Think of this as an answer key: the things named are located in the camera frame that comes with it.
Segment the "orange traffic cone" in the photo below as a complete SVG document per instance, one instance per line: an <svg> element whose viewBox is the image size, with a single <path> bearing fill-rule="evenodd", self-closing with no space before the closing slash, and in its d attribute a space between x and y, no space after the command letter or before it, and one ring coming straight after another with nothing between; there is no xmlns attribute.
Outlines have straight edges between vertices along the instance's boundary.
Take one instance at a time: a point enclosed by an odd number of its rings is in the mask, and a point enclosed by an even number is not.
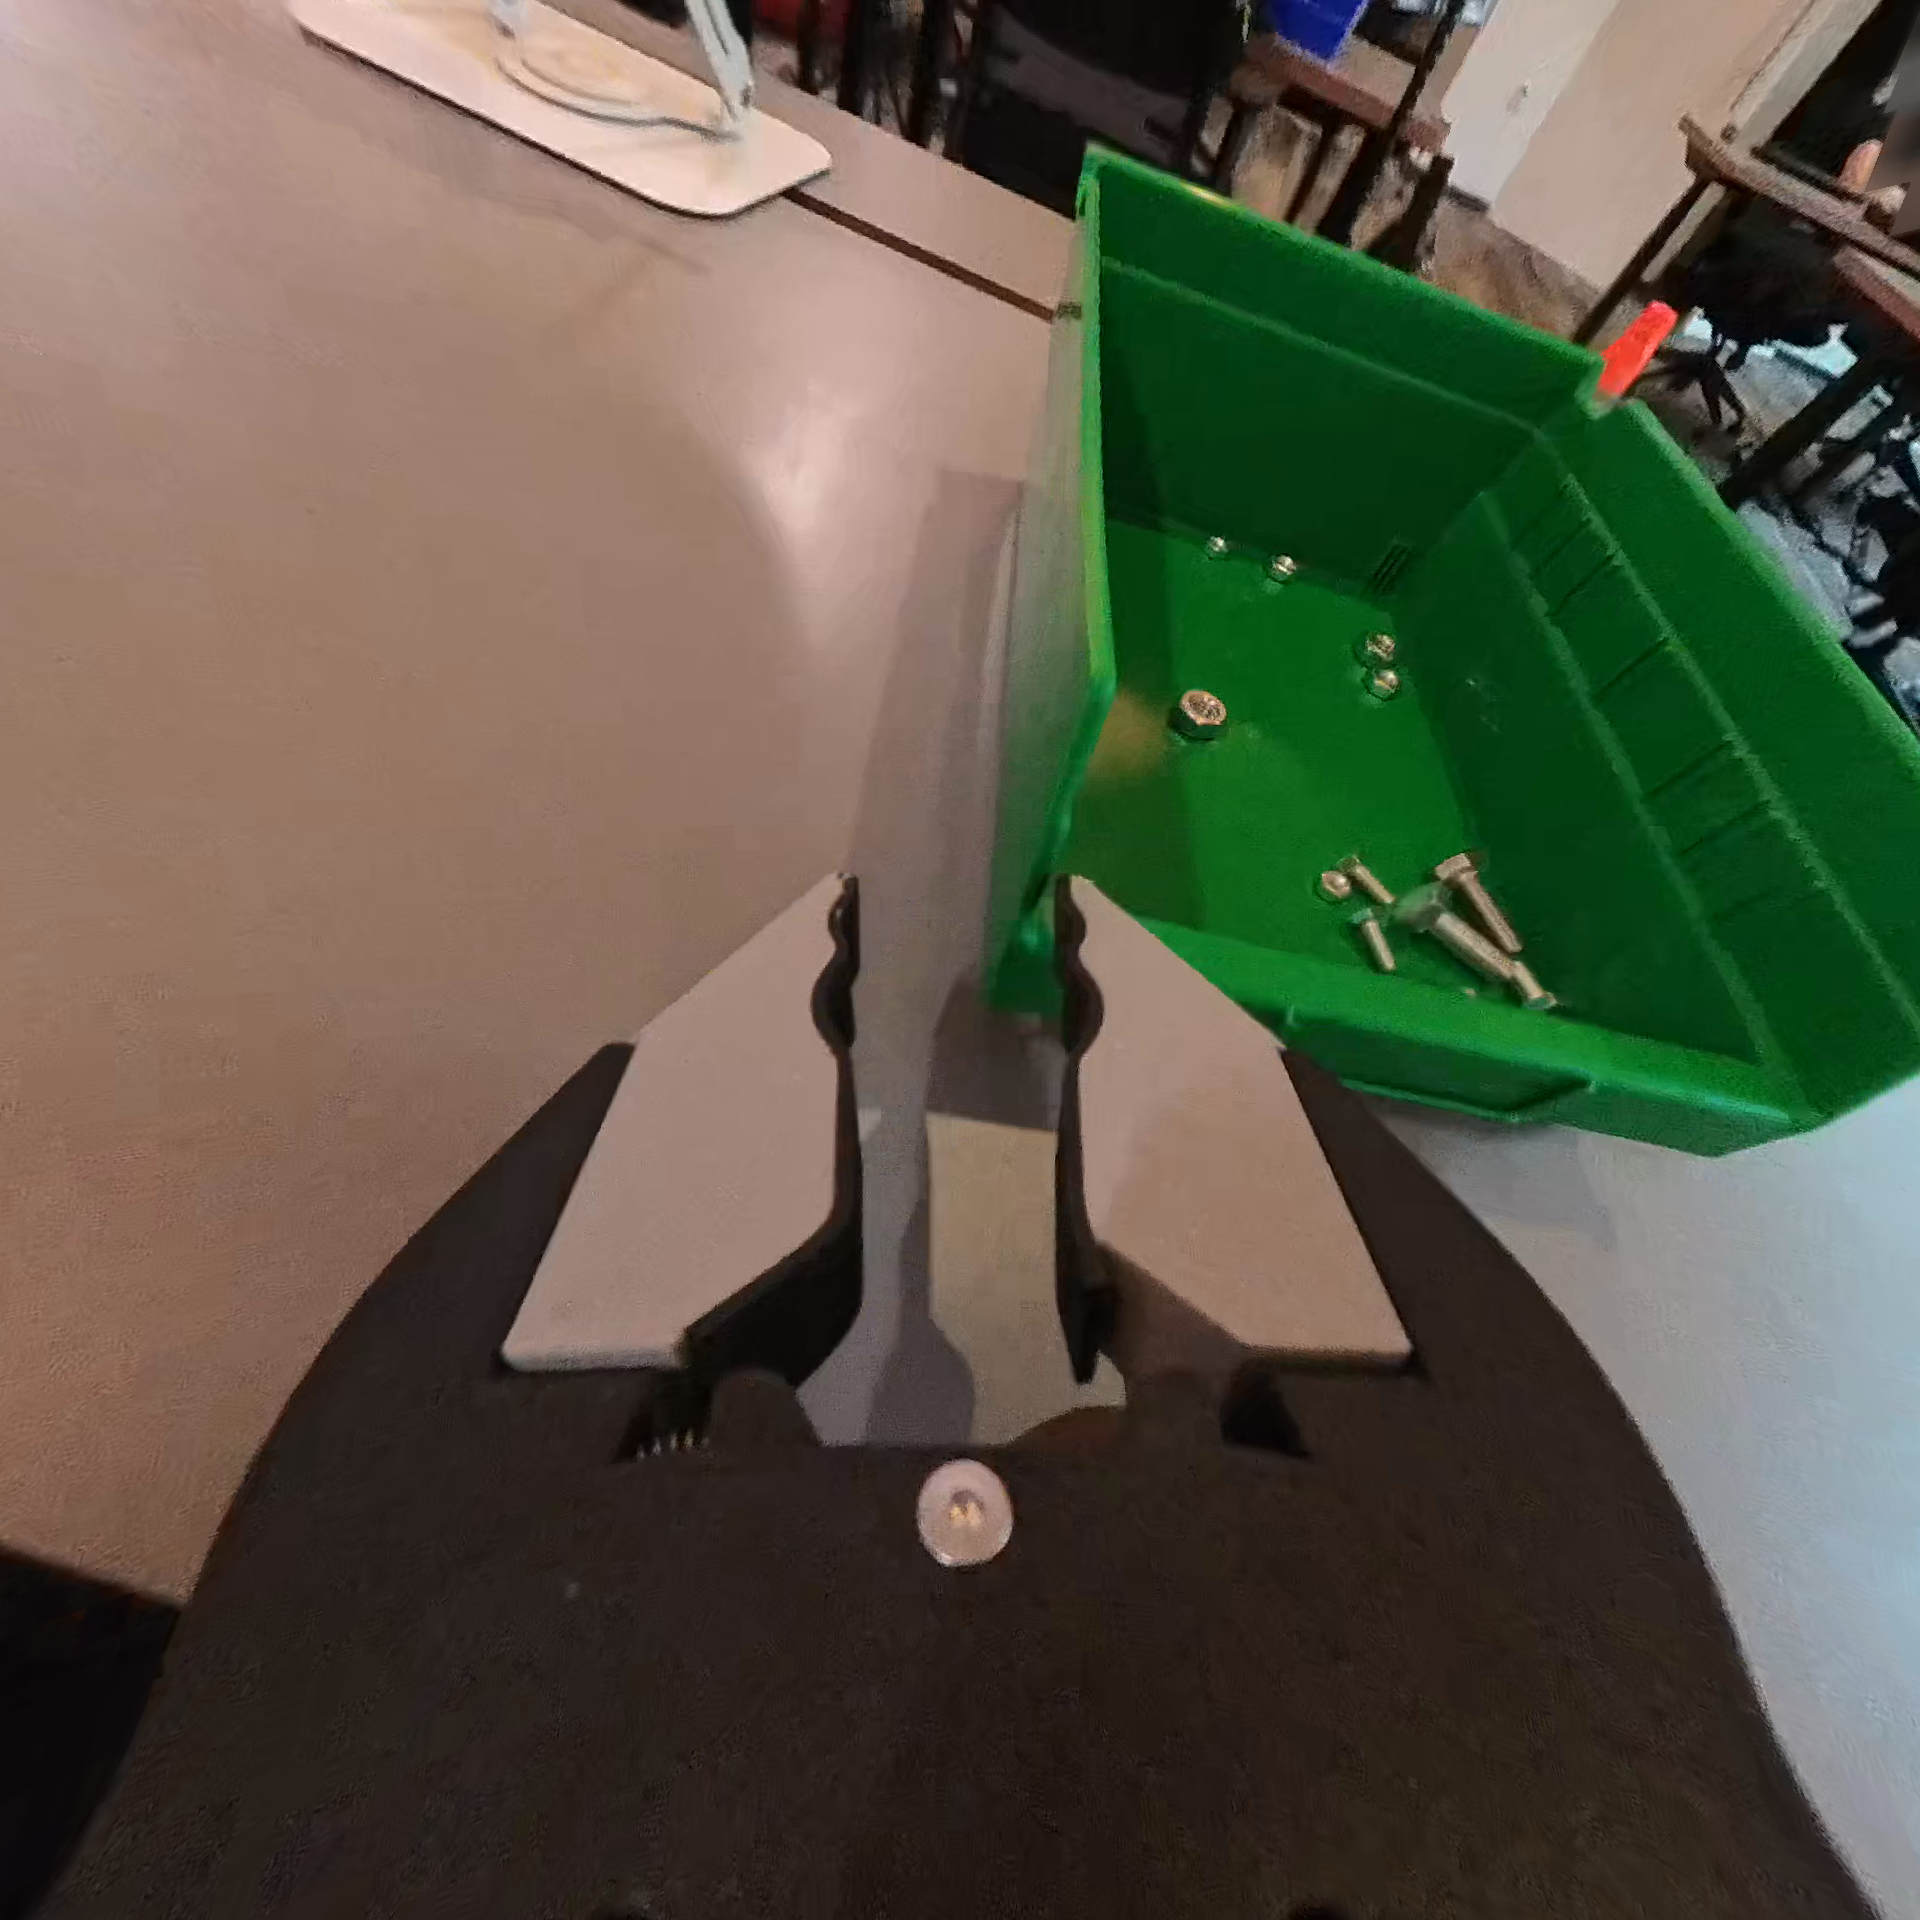
<svg viewBox="0 0 1920 1920"><path fill-rule="evenodd" d="M1679 312L1666 300L1647 300L1621 332L1601 351L1595 396L1620 402L1633 392L1666 348L1680 322Z"/></svg>

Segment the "white document stand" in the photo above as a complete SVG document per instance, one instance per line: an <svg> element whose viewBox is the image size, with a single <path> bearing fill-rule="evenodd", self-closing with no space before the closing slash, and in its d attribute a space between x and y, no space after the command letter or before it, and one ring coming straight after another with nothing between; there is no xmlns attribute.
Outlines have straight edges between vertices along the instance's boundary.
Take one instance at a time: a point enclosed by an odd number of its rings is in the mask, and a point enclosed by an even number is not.
<svg viewBox="0 0 1920 1920"><path fill-rule="evenodd" d="M829 149L756 105L731 9L685 15L704 74L537 3L291 3L302 34L545 156L697 219L827 179Z"/></svg>

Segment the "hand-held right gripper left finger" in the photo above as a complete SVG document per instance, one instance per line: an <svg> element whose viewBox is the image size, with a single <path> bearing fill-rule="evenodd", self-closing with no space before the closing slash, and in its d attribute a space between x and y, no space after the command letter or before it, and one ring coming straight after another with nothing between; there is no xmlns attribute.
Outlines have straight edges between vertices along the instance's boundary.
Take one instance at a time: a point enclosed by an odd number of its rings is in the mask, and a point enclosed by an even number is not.
<svg viewBox="0 0 1920 1920"><path fill-rule="evenodd" d="M857 879L829 874L630 1040L501 1341L514 1371L811 1379L862 1305Z"/></svg>

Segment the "wooden side table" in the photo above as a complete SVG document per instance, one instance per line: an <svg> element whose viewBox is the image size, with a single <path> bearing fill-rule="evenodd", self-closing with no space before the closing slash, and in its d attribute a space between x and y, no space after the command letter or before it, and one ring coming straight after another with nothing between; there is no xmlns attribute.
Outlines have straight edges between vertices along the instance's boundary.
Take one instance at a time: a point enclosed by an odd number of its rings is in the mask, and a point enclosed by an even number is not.
<svg viewBox="0 0 1920 1920"><path fill-rule="evenodd" d="M1624 269L1577 320L1572 343L1591 343L1620 302L1650 284L1650 265L1668 252L1668 243L1710 191L1723 193L1725 210L1764 203L1811 227L1825 240L1831 255L1829 274L1850 304L1864 308L1868 320L1892 338L1886 348L1863 353L1847 372L1789 417L1749 457L1730 472L1717 495L1727 508L1737 508L1769 491L1873 388L1884 385L1904 366L1916 366L1917 255L1892 236L1881 215L1864 210L1863 197L1836 181L1779 167L1727 136L1707 132L1692 117L1680 119L1679 133L1686 145L1682 162L1690 187L1668 205L1668 213L1629 257Z"/></svg>

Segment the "green plastic bin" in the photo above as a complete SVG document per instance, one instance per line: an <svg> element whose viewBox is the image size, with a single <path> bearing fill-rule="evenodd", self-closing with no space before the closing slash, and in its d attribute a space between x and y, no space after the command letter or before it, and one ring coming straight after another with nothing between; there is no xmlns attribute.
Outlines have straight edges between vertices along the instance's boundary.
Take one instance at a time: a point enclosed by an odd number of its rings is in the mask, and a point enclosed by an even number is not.
<svg viewBox="0 0 1920 1920"><path fill-rule="evenodd" d="M1105 149L1063 294L995 1003L1059 1005L1083 877L1377 1095L1731 1155L1916 1079L1916 737L1656 419L1595 396L1595 353ZM1214 741L1167 725L1189 685ZM1462 851L1557 1009L1377 909L1382 975L1366 905L1315 891L1360 856L1404 896Z"/></svg>

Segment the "brown wooden table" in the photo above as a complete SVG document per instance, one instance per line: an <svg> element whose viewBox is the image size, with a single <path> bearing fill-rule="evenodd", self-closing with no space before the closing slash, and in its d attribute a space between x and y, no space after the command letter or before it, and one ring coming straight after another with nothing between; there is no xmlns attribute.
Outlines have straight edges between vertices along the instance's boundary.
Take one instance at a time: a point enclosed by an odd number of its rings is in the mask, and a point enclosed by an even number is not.
<svg viewBox="0 0 1920 1920"><path fill-rule="evenodd" d="M1408 156L1428 162L1419 187L1427 195L1419 199L1419 210L1430 213L1453 167L1451 125L1441 114L1446 88L1437 83L1437 79L1451 80L1453 74L1453 67L1440 71L1449 64L1451 39L1451 27L1436 21L1411 64L1356 37L1349 37L1330 61L1273 33L1246 42L1244 71L1273 91L1275 105L1325 123L1308 187L1296 199L1300 205L1316 193L1316 179L1325 170L1339 130L1359 132L1359 147L1312 227L1322 239L1351 243L1360 210L1382 185L1388 167Z"/></svg>

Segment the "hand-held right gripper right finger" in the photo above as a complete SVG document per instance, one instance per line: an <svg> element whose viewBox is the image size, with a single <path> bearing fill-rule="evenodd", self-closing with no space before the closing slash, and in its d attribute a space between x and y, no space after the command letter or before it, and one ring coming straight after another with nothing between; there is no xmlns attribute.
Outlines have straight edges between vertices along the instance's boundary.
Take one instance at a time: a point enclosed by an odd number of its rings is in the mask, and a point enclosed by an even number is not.
<svg viewBox="0 0 1920 1920"><path fill-rule="evenodd" d="M1077 1383L1414 1343L1273 1033L1083 877L1053 886L1053 1294Z"/></svg>

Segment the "black office chair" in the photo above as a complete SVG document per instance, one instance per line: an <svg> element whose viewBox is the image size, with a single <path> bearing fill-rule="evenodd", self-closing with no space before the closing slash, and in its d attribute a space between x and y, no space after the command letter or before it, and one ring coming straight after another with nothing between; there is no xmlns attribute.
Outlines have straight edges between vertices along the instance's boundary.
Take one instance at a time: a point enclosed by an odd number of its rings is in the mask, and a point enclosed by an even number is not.
<svg viewBox="0 0 1920 1920"><path fill-rule="evenodd" d="M1753 348L1816 348L1845 317L1827 234L1777 210L1751 205L1723 223L1686 274L1674 300L1710 329L1704 348L1668 347L1659 380L1693 389L1707 427L1741 437L1747 409L1734 375Z"/></svg>

